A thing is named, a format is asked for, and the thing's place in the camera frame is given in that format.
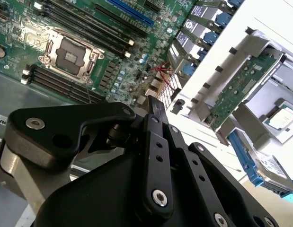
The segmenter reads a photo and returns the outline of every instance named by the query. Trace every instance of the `cpu socket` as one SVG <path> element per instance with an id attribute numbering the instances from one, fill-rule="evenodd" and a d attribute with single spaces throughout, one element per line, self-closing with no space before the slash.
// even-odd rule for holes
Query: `cpu socket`
<path id="1" fill-rule="evenodd" d="M 104 59 L 104 51 L 55 28 L 49 31 L 49 41 L 44 56 L 39 57 L 48 69 L 81 84 L 93 84 L 91 73 L 97 60 Z"/>

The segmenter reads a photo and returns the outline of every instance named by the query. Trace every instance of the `blue pcie slot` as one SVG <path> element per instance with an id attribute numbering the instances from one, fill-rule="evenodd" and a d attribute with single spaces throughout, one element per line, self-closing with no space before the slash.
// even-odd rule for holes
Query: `blue pcie slot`
<path id="1" fill-rule="evenodd" d="M 138 12 L 137 10 L 133 9 L 132 7 L 126 5 L 125 3 L 121 2 L 120 0 L 107 0 L 108 2 L 112 3 L 114 6 L 117 6 L 119 9 L 123 10 L 124 12 L 130 14 L 132 17 L 136 18 L 137 20 L 147 24 L 150 27 L 153 27 L 155 22 L 142 13 Z"/>

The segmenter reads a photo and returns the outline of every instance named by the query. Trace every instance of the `red wire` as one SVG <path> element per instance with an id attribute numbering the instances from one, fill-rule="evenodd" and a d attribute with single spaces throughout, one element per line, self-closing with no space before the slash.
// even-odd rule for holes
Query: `red wire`
<path id="1" fill-rule="evenodd" d="M 154 71 L 158 71 L 160 73 L 160 76 L 163 78 L 164 82 L 173 90 L 175 91 L 175 89 L 170 85 L 170 83 L 164 78 L 164 76 L 162 75 L 163 71 L 171 71 L 172 70 L 168 70 L 168 69 L 163 69 L 163 66 L 167 65 L 168 62 L 164 63 L 163 65 L 161 65 L 160 67 L 157 67 L 157 68 L 154 68 L 151 70 L 151 72 L 154 72 Z"/>
<path id="2" fill-rule="evenodd" d="M 159 71 L 160 72 L 160 75 L 161 77 L 163 78 L 164 82 L 173 90 L 175 91 L 175 89 L 170 85 L 170 83 L 164 78 L 164 76 L 162 75 L 162 71 Z"/>

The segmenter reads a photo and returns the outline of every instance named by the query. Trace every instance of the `metal bolt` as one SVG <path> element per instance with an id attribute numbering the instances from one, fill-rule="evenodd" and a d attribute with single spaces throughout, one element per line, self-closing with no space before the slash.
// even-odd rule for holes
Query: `metal bolt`
<path id="1" fill-rule="evenodd" d="M 203 147 L 201 147 L 200 145 L 198 145 L 197 146 L 197 148 L 201 151 L 201 152 L 203 152 L 204 151 L 204 148 Z"/>
<path id="2" fill-rule="evenodd" d="M 273 222 L 272 222 L 269 218 L 264 217 L 264 219 L 265 219 L 266 223 L 267 223 L 270 227 L 275 227 L 275 225 L 273 224 Z"/>
<path id="3" fill-rule="evenodd" d="M 161 207 L 166 207 L 168 202 L 166 195 L 160 190 L 154 190 L 152 192 L 152 199 Z"/>
<path id="4" fill-rule="evenodd" d="M 151 119 L 152 119 L 154 122 L 159 123 L 159 120 L 158 120 L 157 118 L 152 117 Z"/>
<path id="5" fill-rule="evenodd" d="M 179 130 L 176 127 L 171 127 L 171 129 L 175 132 L 175 133 L 179 133 Z"/>
<path id="6" fill-rule="evenodd" d="M 28 118 L 27 121 L 25 122 L 25 124 L 27 125 L 27 127 L 29 127 L 30 129 L 34 129 L 34 130 L 40 130 L 45 127 L 44 121 L 42 121 L 39 118 L 35 118 L 35 117 Z"/>
<path id="7" fill-rule="evenodd" d="M 221 214 L 216 213 L 214 215 L 214 219 L 216 220 L 219 227 L 228 227 L 225 218 Z"/>
<path id="8" fill-rule="evenodd" d="M 131 115 L 131 112 L 128 109 L 123 109 L 123 112 L 128 114 L 128 115 Z"/>

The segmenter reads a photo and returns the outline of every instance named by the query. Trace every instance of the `green circuit board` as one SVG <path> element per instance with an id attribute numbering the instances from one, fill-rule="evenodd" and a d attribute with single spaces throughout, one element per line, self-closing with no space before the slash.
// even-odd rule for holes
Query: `green circuit board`
<path id="1" fill-rule="evenodd" d="M 92 43 L 86 37 L 82 37 L 80 34 L 53 21 L 51 18 L 41 16 L 36 12 L 35 2 L 39 1 L 0 0 L 0 6 L 4 5 L 6 14 L 9 17 L 7 22 L 0 20 L 0 46 L 6 52 L 6 56 L 0 59 L 0 72 L 20 81 L 23 70 L 27 65 L 35 64 L 44 67 L 43 63 L 40 62 L 40 56 L 44 55 L 49 40 L 47 28 L 49 26 L 55 27 L 104 51 L 104 59 L 97 60 L 91 73 L 90 79 L 92 82 L 84 85 L 75 81 L 72 81 L 73 83 L 104 96 L 109 102 L 118 101 L 135 106 L 135 99 L 145 93 L 154 78 L 151 74 L 155 72 L 147 71 L 146 69 L 155 68 L 167 61 L 167 50 L 196 1 L 164 0 L 157 4 L 160 7 L 160 11 L 156 13 L 145 7 L 145 0 L 122 0 L 129 7 L 136 9 L 147 18 L 153 20 L 154 26 L 151 27 L 112 5 L 109 1 L 67 0 L 69 5 L 75 5 L 134 40 L 134 45 L 128 50 L 131 54 L 129 58 L 118 56 L 105 47 Z M 95 4 L 104 7 L 130 25 L 146 32 L 146 37 L 138 36 L 116 20 L 99 13 L 95 10 Z M 110 72 L 109 81 L 105 87 L 100 87 L 110 63 L 113 63 L 114 68 Z M 59 94 L 45 88 L 41 88 L 41 90 L 52 96 L 62 98 Z"/>
<path id="2" fill-rule="evenodd" d="M 263 53 L 258 58 L 251 57 L 243 64 L 220 93 L 215 106 L 206 119 L 214 131 L 221 127 L 256 84 L 274 69 L 276 62 L 278 59 Z"/>

